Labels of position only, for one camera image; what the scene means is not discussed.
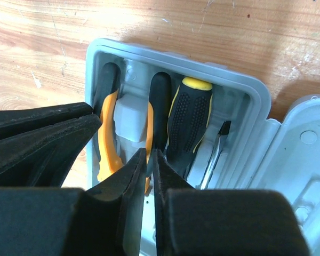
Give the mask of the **orange black pliers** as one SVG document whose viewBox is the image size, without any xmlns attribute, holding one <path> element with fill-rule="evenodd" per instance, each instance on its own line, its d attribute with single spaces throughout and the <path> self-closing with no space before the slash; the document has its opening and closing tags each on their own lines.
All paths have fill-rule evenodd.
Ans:
<svg viewBox="0 0 320 256">
<path fill-rule="evenodd" d="M 147 160 L 155 149 L 165 149 L 172 81 L 169 74 L 158 72 L 150 81 L 148 99 L 131 94 L 120 98 L 120 67 L 108 62 L 101 68 L 100 76 L 100 85 L 94 96 L 94 112 L 102 125 L 95 143 L 99 154 L 97 178 L 104 181 L 124 165 L 121 157 L 124 150 L 116 137 L 134 143 L 143 142 Z"/>
</svg>

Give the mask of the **black yellow slim screwdriver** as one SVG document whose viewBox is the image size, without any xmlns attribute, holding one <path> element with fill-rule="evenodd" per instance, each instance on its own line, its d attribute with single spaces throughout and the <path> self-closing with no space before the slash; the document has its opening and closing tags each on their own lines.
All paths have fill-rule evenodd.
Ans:
<svg viewBox="0 0 320 256">
<path fill-rule="evenodd" d="M 213 176 L 213 171 L 217 165 L 220 154 L 226 143 L 226 140 L 230 131 L 230 125 L 231 125 L 231 121 L 224 121 L 224 123 L 222 124 L 217 134 L 209 161 L 207 163 L 207 167 L 205 169 L 205 172 L 202 178 L 202 182 L 199 187 L 201 190 L 206 189 L 208 187 L 209 182 L 211 181 L 211 178 Z"/>
</svg>

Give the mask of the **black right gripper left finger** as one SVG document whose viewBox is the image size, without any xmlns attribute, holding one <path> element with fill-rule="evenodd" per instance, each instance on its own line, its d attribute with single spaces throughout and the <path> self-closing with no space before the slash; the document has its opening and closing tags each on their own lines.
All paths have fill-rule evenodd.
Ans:
<svg viewBox="0 0 320 256">
<path fill-rule="evenodd" d="M 139 255 L 146 182 L 146 150 L 103 182 L 89 196 L 90 255 Z"/>
</svg>

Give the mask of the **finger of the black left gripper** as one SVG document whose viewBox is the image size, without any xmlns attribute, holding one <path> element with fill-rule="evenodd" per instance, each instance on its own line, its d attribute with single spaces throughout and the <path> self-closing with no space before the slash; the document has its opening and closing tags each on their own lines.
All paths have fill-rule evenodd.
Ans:
<svg viewBox="0 0 320 256">
<path fill-rule="evenodd" d="M 0 110 L 0 186 L 60 187 L 101 124 L 84 102 Z"/>
</svg>

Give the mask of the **grey plastic tool case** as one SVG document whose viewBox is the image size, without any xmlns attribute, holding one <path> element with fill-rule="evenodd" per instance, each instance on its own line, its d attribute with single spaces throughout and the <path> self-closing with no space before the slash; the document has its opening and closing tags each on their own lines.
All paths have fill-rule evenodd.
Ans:
<svg viewBox="0 0 320 256">
<path fill-rule="evenodd" d="M 102 121 L 86 149 L 90 187 L 139 148 L 149 162 L 161 149 L 193 188 L 281 193 L 320 255 L 320 94 L 270 119 L 270 93 L 252 76 L 99 38 L 87 48 L 85 100 Z"/>
</svg>

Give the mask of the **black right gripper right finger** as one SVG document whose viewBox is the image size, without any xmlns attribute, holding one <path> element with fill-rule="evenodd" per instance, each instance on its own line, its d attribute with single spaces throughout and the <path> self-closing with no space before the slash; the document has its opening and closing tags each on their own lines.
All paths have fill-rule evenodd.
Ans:
<svg viewBox="0 0 320 256">
<path fill-rule="evenodd" d="M 153 154 L 157 255 L 195 255 L 194 195 L 157 149 Z"/>
</svg>

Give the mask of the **black yellow thick screwdriver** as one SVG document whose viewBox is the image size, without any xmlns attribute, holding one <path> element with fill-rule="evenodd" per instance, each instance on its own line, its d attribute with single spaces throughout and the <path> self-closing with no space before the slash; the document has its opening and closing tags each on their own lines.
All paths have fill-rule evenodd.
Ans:
<svg viewBox="0 0 320 256">
<path fill-rule="evenodd" d="M 184 77 L 172 101 L 167 122 L 169 144 L 166 159 L 184 179 L 209 123 L 212 88 L 209 82 Z"/>
</svg>

